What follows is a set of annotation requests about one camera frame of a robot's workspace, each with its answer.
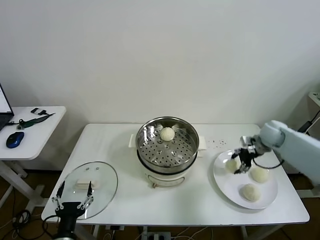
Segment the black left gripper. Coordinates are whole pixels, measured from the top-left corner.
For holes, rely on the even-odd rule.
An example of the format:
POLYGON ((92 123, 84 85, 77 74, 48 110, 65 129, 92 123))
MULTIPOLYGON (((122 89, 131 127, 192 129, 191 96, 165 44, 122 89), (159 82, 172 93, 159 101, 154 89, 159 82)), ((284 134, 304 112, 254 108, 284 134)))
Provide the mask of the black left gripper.
POLYGON ((62 203, 61 198, 64 187, 65 181, 60 184, 56 195, 51 198, 51 201, 55 204, 55 214, 60 218, 57 234, 73 234, 78 217, 82 216, 94 201, 92 182, 89 182, 86 198, 82 202, 70 201, 62 203))

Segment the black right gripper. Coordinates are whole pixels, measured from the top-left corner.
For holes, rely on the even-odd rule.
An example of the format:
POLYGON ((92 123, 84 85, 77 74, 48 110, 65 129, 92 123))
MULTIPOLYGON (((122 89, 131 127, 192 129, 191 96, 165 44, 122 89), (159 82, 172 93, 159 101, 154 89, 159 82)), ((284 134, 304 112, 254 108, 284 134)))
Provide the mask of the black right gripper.
POLYGON ((257 149, 255 145, 248 145, 235 149, 233 151, 233 154, 231 155, 231 159, 239 158, 241 161, 241 165, 239 169, 234 172, 234 174, 247 173, 252 167, 252 161, 261 155, 262 152, 259 151, 259 149, 257 149))

